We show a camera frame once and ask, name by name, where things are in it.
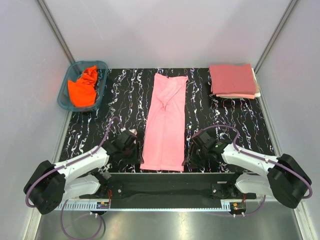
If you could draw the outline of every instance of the black table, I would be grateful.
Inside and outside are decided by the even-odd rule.
[[[154,76],[188,76],[185,100],[185,152],[191,136],[210,125],[233,126],[240,132],[237,144],[258,153],[273,155],[274,150],[259,102],[249,99],[224,99],[210,91],[211,77],[208,68],[158,68],[158,69],[111,69],[107,77],[102,103],[93,112],[73,112],[65,137],[60,161],[85,153],[98,145],[110,118],[118,116],[127,129],[137,129],[138,140],[143,143],[148,111],[150,108]],[[115,124],[110,136],[119,133]],[[236,135],[229,129],[212,129],[217,139],[233,139]],[[109,163],[110,173],[150,173],[140,165]],[[185,166],[184,172],[216,173],[234,172],[224,163],[207,163],[202,169]]]

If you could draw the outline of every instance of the laundry basket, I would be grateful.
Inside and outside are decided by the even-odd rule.
[[[93,67],[94,65],[96,65],[97,72],[98,72],[98,79],[94,86],[96,91],[95,103],[91,106],[77,107],[73,105],[72,102],[70,101],[69,91],[68,91],[68,80],[76,82],[81,77],[83,71],[86,68]],[[72,112],[89,112],[89,111],[98,109],[98,107],[101,104],[102,97],[104,95],[108,72],[109,72],[108,66],[103,61],[77,61],[74,64],[72,64],[66,71],[66,74],[64,76],[62,86],[58,95],[57,101],[60,107]]]

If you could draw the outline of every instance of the cable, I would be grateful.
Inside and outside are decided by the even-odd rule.
[[[124,128],[124,125],[121,123],[120,119],[117,116],[112,117],[110,122],[109,122],[109,124],[108,124],[108,126],[107,126],[107,129],[106,129],[106,132],[104,134],[104,137],[103,137],[102,141],[100,142],[100,144],[98,145],[98,147],[94,151],[92,151],[92,153],[88,153],[87,155],[84,155],[84,156],[82,156],[82,157],[80,157],[80,158],[78,158],[76,160],[73,160],[73,161],[67,163],[65,166],[62,165],[60,167],[54,168],[54,169],[48,171],[47,173],[45,173],[44,175],[42,175],[41,177],[39,177],[39,179],[36,180],[31,185],[31,187],[28,189],[28,191],[26,192],[26,194],[25,194],[25,204],[30,208],[35,208],[36,207],[35,205],[32,205],[32,204],[29,203],[29,197],[30,197],[30,194],[31,194],[32,190],[35,188],[35,186],[38,183],[40,183],[43,179],[48,177],[50,174],[53,174],[54,172],[57,172],[57,171],[65,168],[65,167],[68,167],[68,166],[70,166],[72,164],[75,164],[75,163],[77,163],[77,162],[89,157],[90,155],[95,154],[101,148],[101,146],[104,144],[105,140],[107,139],[108,133],[109,133],[110,128],[111,128],[111,125],[112,125],[112,123],[114,122],[115,119],[117,119],[119,121],[121,128]]]
[[[45,173],[44,175],[42,175],[41,177],[39,177],[39,179],[37,179],[37,180],[31,185],[31,187],[28,189],[28,191],[27,191],[27,193],[26,193],[26,195],[25,195],[25,204],[26,204],[28,207],[30,207],[30,208],[35,208],[35,207],[36,207],[36,206],[31,205],[31,204],[29,203],[30,194],[31,194],[32,190],[35,188],[35,186],[36,186],[38,183],[40,183],[43,179],[45,179],[47,176],[49,176],[50,174],[53,174],[54,172],[57,172],[57,171],[65,168],[65,167],[68,167],[68,166],[70,166],[70,165],[72,165],[72,164],[75,164],[75,163],[77,163],[77,162],[79,162],[79,161],[81,161],[81,160],[83,160],[83,159],[85,159],[85,158],[87,158],[87,157],[95,154],[95,153],[102,147],[102,145],[104,144],[104,142],[106,141],[107,136],[108,136],[108,133],[110,132],[110,129],[111,129],[111,125],[112,125],[112,123],[114,122],[115,119],[117,119],[117,120],[119,121],[120,126],[121,126],[121,128],[123,129],[123,128],[124,128],[124,125],[121,123],[120,119],[119,119],[117,116],[112,117],[111,120],[110,120],[110,122],[109,122],[109,124],[107,125],[107,128],[106,128],[105,134],[104,134],[104,136],[103,136],[103,139],[102,139],[102,141],[100,142],[100,144],[98,145],[98,147],[97,147],[95,150],[93,150],[92,153],[88,153],[87,155],[84,155],[84,156],[82,156],[82,157],[80,157],[80,158],[78,158],[78,159],[76,159],[76,160],[73,160],[73,161],[67,163],[65,166],[63,165],[63,166],[54,168],[54,169],[48,171],[47,173]],[[64,227],[64,224],[63,224],[63,212],[64,212],[64,208],[65,208],[65,206],[66,206],[66,204],[67,204],[67,201],[68,201],[68,200],[66,200],[66,201],[64,202],[64,204],[63,204],[63,206],[62,206],[62,209],[61,209],[61,214],[60,214],[60,226],[61,226],[61,229],[62,229],[63,233],[64,233],[68,238],[70,238],[70,239],[72,239],[72,240],[93,240],[93,239],[99,234],[99,232],[100,232],[100,230],[101,230],[101,227],[102,227],[102,224],[103,224],[103,218],[102,218],[100,215],[95,214],[96,217],[99,216],[100,226],[99,226],[97,232],[96,232],[92,237],[85,238],[85,239],[80,239],[80,238],[72,237],[72,236],[70,236],[70,235],[67,233],[66,228]]]
[[[246,196],[246,194],[244,193],[244,194],[243,194],[243,199],[242,199],[241,203],[245,203],[245,202],[246,202],[246,197],[247,197],[247,196]]]
[[[205,131],[205,130],[212,129],[212,128],[229,128],[229,129],[232,129],[232,130],[236,131],[236,136],[235,136],[235,138],[234,138],[233,141],[232,141],[234,148],[235,148],[238,152],[240,152],[240,153],[242,153],[242,154],[245,154],[245,155],[247,155],[247,156],[253,157],[253,158],[255,158],[255,159],[258,159],[258,160],[261,160],[261,161],[264,161],[264,162],[266,161],[266,159],[263,158],[263,157],[261,157],[261,156],[257,156],[257,155],[255,155],[255,154],[250,153],[250,152],[243,151],[243,150],[241,150],[241,149],[239,149],[239,148],[237,147],[237,145],[236,145],[236,140],[239,138],[240,133],[239,133],[239,131],[238,131],[235,127],[233,127],[233,126],[227,126],[227,125],[212,125],[212,126],[208,126],[208,127],[204,128],[203,130]],[[272,160],[268,160],[268,163],[274,164],[274,165],[276,165],[276,166],[278,166],[278,167],[286,170],[287,172],[291,173],[292,175],[294,175],[295,177],[297,177],[299,180],[301,180],[301,181],[307,186],[307,188],[308,188],[308,190],[309,190],[309,194],[308,194],[307,196],[304,196],[303,199],[309,199],[309,198],[311,198],[311,196],[313,195],[313,190],[312,190],[311,185],[307,182],[307,180],[305,180],[302,176],[300,176],[299,174],[297,174],[296,172],[292,171],[290,168],[286,167],[285,165],[283,165],[283,164],[281,164],[281,163],[278,163],[278,162],[272,161]]]
[[[108,197],[109,197],[109,207],[110,207],[110,204],[111,204],[111,196],[112,196],[112,190],[111,189],[109,189],[108,190]]]
[[[64,227],[64,223],[63,223],[63,213],[64,213],[64,209],[65,209],[65,206],[66,206],[67,202],[68,202],[68,200],[66,200],[66,201],[64,202],[64,204],[63,204],[63,206],[62,206],[62,209],[61,209],[61,213],[60,213],[60,226],[61,226],[62,232],[63,232],[68,238],[70,238],[70,239],[72,239],[72,240],[93,240],[93,239],[99,234],[99,232],[100,232],[100,230],[101,230],[101,228],[102,228],[103,218],[102,218],[100,215],[98,215],[97,213],[95,214],[95,217],[98,216],[99,219],[100,219],[100,226],[99,226],[98,230],[96,231],[96,233],[95,233],[93,236],[91,236],[91,237],[89,237],[89,238],[76,238],[76,237],[70,236],[70,235],[67,233],[66,228]]]
[[[228,218],[229,217],[239,218],[239,217],[244,217],[244,216],[252,216],[252,215],[258,213],[263,208],[263,206],[266,203],[266,197],[267,197],[266,195],[263,196],[262,202],[261,202],[260,206],[256,210],[254,210],[253,212],[249,212],[247,214],[243,214],[243,215],[235,215],[235,214],[234,215],[230,215],[230,214],[222,215],[222,214],[215,214],[215,213],[212,213],[212,212],[208,212],[208,214],[213,215],[213,216],[228,217]]]

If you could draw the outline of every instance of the stack of folded towels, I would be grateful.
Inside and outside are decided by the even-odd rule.
[[[212,65],[211,92],[228,99],[255,99],[261,96],[254,69],[245,65]]]

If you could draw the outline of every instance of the white wall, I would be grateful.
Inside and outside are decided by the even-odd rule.
[[[0,32],[0,238],[18,240],[23,188],[52,159],[66,116],[57,95],[69,63],[35,0],[1,0]]]
[[[312,180],[306,203],[320,237],[319,10],[319,0],[298,3],[257,76],[282,151]]]
[[[290,0],[46,0],[73,56],[111,68],[258,62]]]

